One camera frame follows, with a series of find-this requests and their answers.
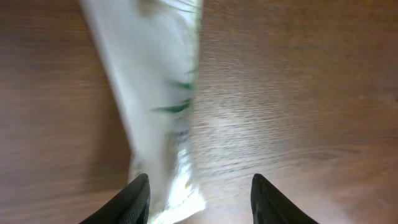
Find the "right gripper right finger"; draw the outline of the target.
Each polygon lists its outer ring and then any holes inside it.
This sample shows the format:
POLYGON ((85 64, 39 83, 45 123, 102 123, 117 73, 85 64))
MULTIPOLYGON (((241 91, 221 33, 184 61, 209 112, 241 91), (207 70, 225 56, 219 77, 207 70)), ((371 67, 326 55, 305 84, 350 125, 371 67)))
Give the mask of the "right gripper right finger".
POLYGON ((318 224, 261 174, 252 178, 251 209, 253 224, 318 224))

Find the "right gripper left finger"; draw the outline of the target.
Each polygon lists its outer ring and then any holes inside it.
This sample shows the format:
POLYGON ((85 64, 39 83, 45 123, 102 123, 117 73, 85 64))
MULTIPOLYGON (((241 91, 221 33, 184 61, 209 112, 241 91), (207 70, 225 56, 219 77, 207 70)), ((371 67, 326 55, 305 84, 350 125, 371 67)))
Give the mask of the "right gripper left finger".
POLYGON ((149 177, 140 174, 80 224, 147 224, 149 207, 149 177))

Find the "white bamboo print tube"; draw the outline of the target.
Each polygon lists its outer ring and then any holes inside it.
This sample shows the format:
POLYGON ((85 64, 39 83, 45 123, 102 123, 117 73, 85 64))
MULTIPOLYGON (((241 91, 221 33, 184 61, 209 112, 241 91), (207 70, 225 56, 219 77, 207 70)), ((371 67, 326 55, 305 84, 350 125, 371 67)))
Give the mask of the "white bamboo print tube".
POLYGON ((131 148, 129 178, 147 174, 150 223, 205 209, 192 175, 190 114, 201 0, 82 0, 131 148))

